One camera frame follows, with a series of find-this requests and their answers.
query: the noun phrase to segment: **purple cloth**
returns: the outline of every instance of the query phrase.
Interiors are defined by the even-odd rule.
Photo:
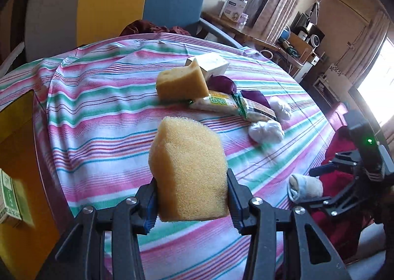
[[[224,75],[212,76],[208,80],[208,89],[226,94],[235,94],[237,86],[233,80]]]
[[[269,109],[271,108],[269,106],[267,99],[260,91],[241,90],[241,94],[245,99],[260,103],[261,105],[264,105],[264,106],[268,107]]]

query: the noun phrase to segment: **crumpled white tissue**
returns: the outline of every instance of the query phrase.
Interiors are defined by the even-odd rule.
[[[249,127],[249,136],[253,141],[262,143],[281,143],[284,138],[284,132],[279,122],[269,120],[267,122],[259,121]]]
[[[275,112],[278,119],[283,121],[289,121],[292,117],[292,109],[285,101],[282,101],[278,97],[271,97],[269,99],[269,106]]]

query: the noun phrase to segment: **white box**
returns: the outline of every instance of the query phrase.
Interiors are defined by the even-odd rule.
[[[186,60],[185,66],[188,66],[194,59],[197,59],[202,74],[205,81],[207,81],[211,76],[223,75],[230,63],[222,58],[217,53],[206,53],[197,56],[191,56]]]
[[[224,15],[229,20],[233,22],[238,22],[242,13],[244,12],[245,7],[246,3],[244,1],[226,0],[219,17],[221,18],[222,15]]]

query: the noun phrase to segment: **striped bedsheet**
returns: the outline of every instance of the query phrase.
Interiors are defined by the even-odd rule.
[[[230,62],[226,76],[238,89],[258,89],[289,103],[293,117],[282,122],[281,144],[254,143],[241,117],[160,105],[157,74],[206,52],[218,52]],[[309,95],[255,50],[182,35],[123,36],[28,63],[0,79],[0,110],[30,89],[47,110],[56,170],[74,215],[86,204],[114,206],[149,183],[149,147],[167,115],[198,120],[217,132],[239,182],[280,208],[290,205],[287,177],[320,164],[334,134]],[[277,238],[280,262],[283,245],[280,234]],[[158,220],[139,244],[148,280],[241,279],[249,237],[238,234],[230,217]],[[106,253],[109,264],[110,235]]]

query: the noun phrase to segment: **yellow sponge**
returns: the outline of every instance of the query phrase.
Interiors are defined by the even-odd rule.
[[[165,117],[149,151],[162,221],[226,216],[227,162],[219,136],[199,122]]]
[[[160,101],[183,101],[209,95],[197,60],[187,67],[175,67],[157,76],[156,90]]]

